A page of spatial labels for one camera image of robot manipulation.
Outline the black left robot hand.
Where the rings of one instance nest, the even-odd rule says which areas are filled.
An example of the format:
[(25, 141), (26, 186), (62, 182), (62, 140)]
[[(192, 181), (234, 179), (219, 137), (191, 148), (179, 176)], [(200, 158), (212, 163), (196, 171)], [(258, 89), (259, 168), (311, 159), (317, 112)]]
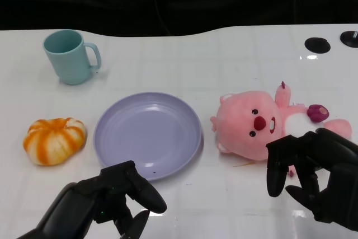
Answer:
[[(94, 204), (90, 213), (93, 221), (98, 224), (112, 221), (121, 238), (140, 238), (150, 213), (162, 214), (167, 210), (162, 196), (139, 175), (134, 161), (103, 168), (98, 176), (80, 181), (74, 189)], [(127, 197), (145, 210), (133, 217)]]

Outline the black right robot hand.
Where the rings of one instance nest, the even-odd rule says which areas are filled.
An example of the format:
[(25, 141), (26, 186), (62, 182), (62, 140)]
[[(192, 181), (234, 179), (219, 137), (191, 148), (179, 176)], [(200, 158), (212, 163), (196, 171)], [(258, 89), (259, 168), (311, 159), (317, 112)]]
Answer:
[(286, 190), (319, 222), (357, 231), (357, 145), (325, 128), (267, 144), (267, 191)]

